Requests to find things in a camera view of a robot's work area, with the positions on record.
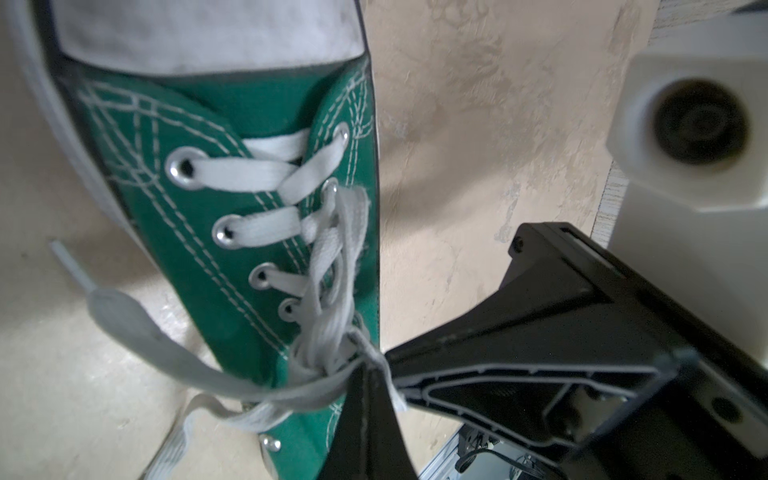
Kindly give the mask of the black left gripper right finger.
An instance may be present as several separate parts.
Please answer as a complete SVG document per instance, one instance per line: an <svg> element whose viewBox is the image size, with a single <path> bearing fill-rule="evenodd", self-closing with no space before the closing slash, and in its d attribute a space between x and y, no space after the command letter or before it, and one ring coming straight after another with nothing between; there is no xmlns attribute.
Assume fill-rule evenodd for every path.
<svg viewBox="0 0 768 480"><path fill-rule="evenodd" d="M416 480L381 370L365 372L364 391L364 478Z"/></svg>

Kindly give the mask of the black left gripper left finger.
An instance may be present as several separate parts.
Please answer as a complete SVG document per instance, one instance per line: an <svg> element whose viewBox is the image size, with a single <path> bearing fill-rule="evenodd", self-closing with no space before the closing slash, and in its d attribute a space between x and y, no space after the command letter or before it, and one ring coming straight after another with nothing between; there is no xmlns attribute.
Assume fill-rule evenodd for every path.
<svg viewBox="0 0 768 480"><path fill-rule="evenodd" d="M367 377L366 365L350 377L335 436L318 480L367 479Z"/></svg>

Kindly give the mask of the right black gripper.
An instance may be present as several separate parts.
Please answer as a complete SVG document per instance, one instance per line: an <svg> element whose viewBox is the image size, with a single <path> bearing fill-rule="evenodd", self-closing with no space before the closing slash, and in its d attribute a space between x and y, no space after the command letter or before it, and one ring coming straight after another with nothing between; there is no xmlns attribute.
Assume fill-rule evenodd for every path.
<svg viewBox="0 0 768 480"><path fill-rule="evenodd" d="M387 354L416 407L572 479L763 479L767 377L690 310L567 223L526 223L507 274Z"/></svg>

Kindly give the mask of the white shoelace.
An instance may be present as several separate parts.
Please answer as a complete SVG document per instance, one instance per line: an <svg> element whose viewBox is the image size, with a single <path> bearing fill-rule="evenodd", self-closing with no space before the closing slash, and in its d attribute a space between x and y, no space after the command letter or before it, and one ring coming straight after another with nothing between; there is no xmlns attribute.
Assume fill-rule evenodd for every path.
<svg viewBox="0 0 768 480"><path fill-rule="evenodd" d="M360 187L336 178L353 134L337 124L328 144L302 159L307 130L249 139L245 157L213 157L182 146L166 158L167 178L185 191L275 193L281 206L249 215L228 214L211 226L213 243L228 251L270 246L300 237L311 249L305 274L288 273L264 262L249 273L249 287L283 294L280 319L300 333L281 350L289 382L267 389L216 370L168 337L132 297L99 287L66 247L51 250L84 289L97 325L157 370L196 389L164 443L145 470L148 479L166 479L189 448L194 416L206 412L251 433L265 433L292 414L314 411L348 398L352 375L362 367L388 374L389 365L370 339L354 300L354 283L369 226L370 201Z"/></svg>

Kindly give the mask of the green canvas sneaker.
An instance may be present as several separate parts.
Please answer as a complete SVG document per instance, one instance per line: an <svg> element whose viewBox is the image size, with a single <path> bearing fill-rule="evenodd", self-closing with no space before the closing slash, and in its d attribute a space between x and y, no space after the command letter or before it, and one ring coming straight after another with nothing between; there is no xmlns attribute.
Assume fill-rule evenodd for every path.
<svg viewBox="0 0 768 480"><path fill-rule="evenodd" d="M305 274L295 237L228 251L221 216L281 206L275 193L185 191L165 175L176 148L245 157L246 141L307 130L307 159L347 123L336 170L363 188L369 226L355 307L375 347L380 331L378 136L371 58L356 1L11 1L10 27L39 105L96 203L173 286L216 370L267 389L289 382L281 350L300 333L280 319L283 294L249 287L264 262ZM344 398L256 434L281 479L314 479Z"/></svg>

